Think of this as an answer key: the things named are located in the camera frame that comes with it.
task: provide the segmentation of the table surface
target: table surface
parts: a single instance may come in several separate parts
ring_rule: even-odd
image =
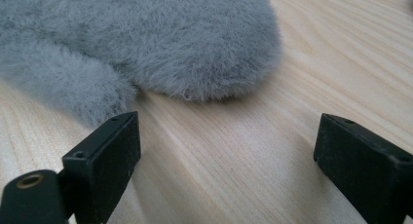
[[[242,99],[141,93],[142,158],[110,223],[365,223],[313,161],[321,113],[413,153],[413,0],[271,0],[280,67]],[[93,130],[0,83],[0,187]]]

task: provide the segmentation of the wood grain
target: wood grain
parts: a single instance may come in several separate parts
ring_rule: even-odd
[[[256,93],[206,104],[141,93],[142,159],[110,223],[364,223],[312,159],[319,117],[413,153],[411,2],[271,0],[284,59]],[[91,131],[0,83],[0,186],[60,170]]]

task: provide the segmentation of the black plastic part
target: black plastic part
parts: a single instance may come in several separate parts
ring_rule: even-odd
[[[57,175],[51,170],[32,171],[9,182],[1,204],[1,224],[62,224],[67,221]]]
[[[137,122],[136,112],[112,118],[63,156],[73,186],[64,199],[78,223],[107,222],[120,201],[140,159]]]
[[[413,214],[413,156],[359,124],[322,114],[314,160],[367,223]]]

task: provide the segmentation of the wooden table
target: wooden table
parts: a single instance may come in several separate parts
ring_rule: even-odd
[[[413,0],[271,0],[284,58],[243,99],[141,93],[142,158],[110,223],[364,223],[313,161],[319,117],[413,153]],[[0,84],[0,187],[92,130]]]

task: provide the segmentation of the gray fur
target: gray fur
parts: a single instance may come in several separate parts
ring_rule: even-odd
[[[280,43],[268,0],[0,0],[0,77],[92,126],[127,111],[134,86],[249,93]]]

